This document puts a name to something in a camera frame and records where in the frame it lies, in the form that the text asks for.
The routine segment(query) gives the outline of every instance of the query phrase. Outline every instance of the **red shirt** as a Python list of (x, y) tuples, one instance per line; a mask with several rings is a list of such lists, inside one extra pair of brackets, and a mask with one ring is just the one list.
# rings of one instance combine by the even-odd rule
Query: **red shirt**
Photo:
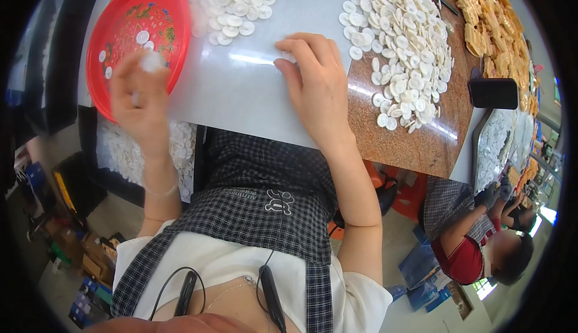
[[(492, 220), (496, 231), (501, 230), (500, 219)], [(492, 230), (488, 230), (486, 237), (482, 239), (481, 245), (486, 245), (487, 239), (492, 235)], [(456, 279), (462, 284), (472, 284), (478, 280), (482, 272), (484, 262), (481, 256), (480, 247), (478, 243), (469, 236), (466, 236), (459, 246), (450, 254), (446, 256), (439, 242), (439, 238), (432, 242), (432, 249), (437, 257), (439, 265), (443, 271), (446, 272), (452, 279)]]

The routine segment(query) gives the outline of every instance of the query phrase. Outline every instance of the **necklace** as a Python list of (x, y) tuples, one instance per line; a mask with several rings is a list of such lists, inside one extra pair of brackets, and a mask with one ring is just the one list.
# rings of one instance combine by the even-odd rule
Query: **necklace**
[[(245, 282), (246, 282), (245, 284), (239, 284), (238, 286), (234, 286), (234, 287), (228, 288), (226, 291), (224, 291), (224, 292), (222, 292), (221, 294), (219, 294), (219, 295), (217, 296), (217, 298), (215, 298), (215, 299), (209, 304), (209, 306), (207, 307), (207, 309), (205, 309), (205, 313), (213, 306), (213, 304), (214, 304), (219, 298), (221, 298), (225, 293), (227, 293), (227, 292), (229, 292), (229, 291), (231, 291), (231, 290), (233, 290), (233, 289), (236, 289), (236, 288), (239, 288), (239, 287), (245, 287), (245, 286), (252, 286), (252, 287), (253, 287), (253, 290), (256, 290), (256, 282), (255, 282), (255, 280), (253, 280), (253, 278), (252, 278), (251, 276), (249, 276), (249, 275), (244, 275), (244, 276), (243, 276), (243, 279), (245, 279)], [(269, 326), (269, 320), (267, 319), (267, 314), (266, 314), (265, 312), (263, 312), (263, 315), (265, 316), (265, 322), (267, 323), (267, 330), (269, 331), (269, 333), (271, 333), (271, 327)]]

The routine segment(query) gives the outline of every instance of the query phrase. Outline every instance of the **gray glove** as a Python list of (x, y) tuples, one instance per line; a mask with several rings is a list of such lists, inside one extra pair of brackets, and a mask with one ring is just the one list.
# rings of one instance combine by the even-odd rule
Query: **gray glove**
[(510, 179), (507, 176), (504, 176), (502, 178), (500, 185), (500, 197), (504, 200), (504, 201), (508, 201), (511, 198), (511, 193), (514, 190), (514, 188), (511, 186), (510, 183)]
[(496, 200), (500, 195), (500, 191), (501, 189), (498, 188), (498, 184), (493, 183), (492, 185), (488, 186), (484, 191), (480, 192), (480, 194), (478, 194), (477, 200), (480, 204), (484, 204), (487, 210), (490, 210), (496, 203)]

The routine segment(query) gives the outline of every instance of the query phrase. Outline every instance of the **white shirt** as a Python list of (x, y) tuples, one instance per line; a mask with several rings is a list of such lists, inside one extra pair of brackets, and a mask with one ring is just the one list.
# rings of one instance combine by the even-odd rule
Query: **white shirt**
[[(173, 221), (165, 222), (157, 234)], [(131, 261), (152, 238), (143, 236), (118, 245), (113, 291)], [(243, 275), (249, 275), (256, 281), (259, 267), (270, 254), (270, 249), (247, 247), (206, 235), (180, 232), (153, 272), (136, 305), (134, 316), (141, 319), (150, 317), (161, 287), (170, 274), (182, 266), (190, 266), (196, 270), (205, 287), (219, 285)], [(275, 251), (268, 265), (273, 272), (284, 313), (300, 332), (305, 333), (305, 261)], [(334, 332), (378, 332), (387, 307), (393, 301), (391, 294), (365, 275), (343, 272), (334, 254), (331, 256), (330, 270)], [(179, 297), (186, 274), (184, 269), (170, 280), (159, 301), (159, 308)], [(195, 286), (195, 290), (198, 289), (201, 289), (200, 284)]]

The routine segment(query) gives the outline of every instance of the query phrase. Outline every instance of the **pile of white plastic parts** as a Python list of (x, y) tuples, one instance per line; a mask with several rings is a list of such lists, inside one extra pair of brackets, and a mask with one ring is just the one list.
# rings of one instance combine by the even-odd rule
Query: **pile of white plastic parts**
[(477, 180), (475, 194), (484, 190), (502, 172), (499, 154), (508, 131), (513, 127), (512, 110), (496, 109), (481, 130), (477, 147)]
[(416, 128), (440, 117), (440, 94), (447, 91), (454, 59), (446, 24), (432, 0), (348, 0), (339, 22), (351, 41), (350, 56), (381, 54), (372, 59), (371, 82), (383, 87), (373, 95), (378, 126)]
[[(197, 125), (170, 121), (169, 152), (179, 174), (181, 200), (190, 202), (195, 161)], [(97, 161), (99, 168), (118, 172), (129, 182), (143, 185), (145, 158), (140, 146), (120, 126), (98, 115)]]
[(276, 0), (189, 0), (195, 37), (209, 33), (209, 42), (228, 46), (238, 35), (255, 32), (256, 20), (266, 20), (273, 14)]

